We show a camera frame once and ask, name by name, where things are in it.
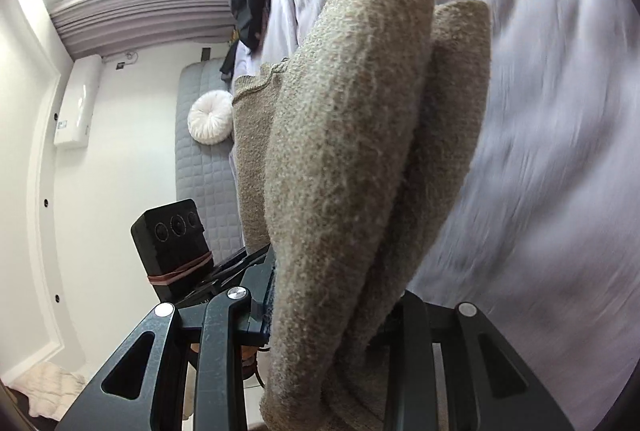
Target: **gray curtain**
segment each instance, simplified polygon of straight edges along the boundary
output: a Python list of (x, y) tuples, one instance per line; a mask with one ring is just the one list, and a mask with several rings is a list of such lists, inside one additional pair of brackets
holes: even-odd
[(66, 0), (50, 16), (72, 58), (183, 40), (227, 42), (230, 0)]

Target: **round white pillow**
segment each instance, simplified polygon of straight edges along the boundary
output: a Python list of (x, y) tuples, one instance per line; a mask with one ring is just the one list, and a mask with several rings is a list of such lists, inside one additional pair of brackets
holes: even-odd
[(234, 127), (233, 95), (228, 91), (208, 91), (193, 103), (187, 127), (193, 140), (213, 145), (225, 140)]

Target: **white wall-mounted air conditioner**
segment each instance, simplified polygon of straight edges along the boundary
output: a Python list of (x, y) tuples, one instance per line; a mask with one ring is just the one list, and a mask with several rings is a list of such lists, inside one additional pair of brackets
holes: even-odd
[(89, 144), (91, 117), (100, 85), (102, 58), (98, 55), (78, 59), (66, 84), (53, 144), (60, 148)]

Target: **bed sheet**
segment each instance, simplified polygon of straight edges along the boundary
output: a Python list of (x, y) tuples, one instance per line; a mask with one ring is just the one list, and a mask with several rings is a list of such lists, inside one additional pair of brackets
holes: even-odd
[[(410, 288), (477, 303), (592, 430), (640, 357), (638, 13), (630, 0), (484, 1), (482, 133)], [(291, 55), (324, 2), (272, 0), (262, 61)]]

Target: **gray-brown wool fabric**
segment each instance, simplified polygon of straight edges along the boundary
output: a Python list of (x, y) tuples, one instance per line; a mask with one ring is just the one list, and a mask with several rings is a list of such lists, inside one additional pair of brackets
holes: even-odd
[(454, 204), (489, 68), (482, 2), (327, 0), (292, 58), (250, 78), (270, 91), (243, 114), (272, 119), (264, 171), (242, 174), (237, 148), (243, 228), (242, 176), (263, 173), (246, 209), (276, 251), (272, 431), (382, 429), (386, 351), (368, 344)]

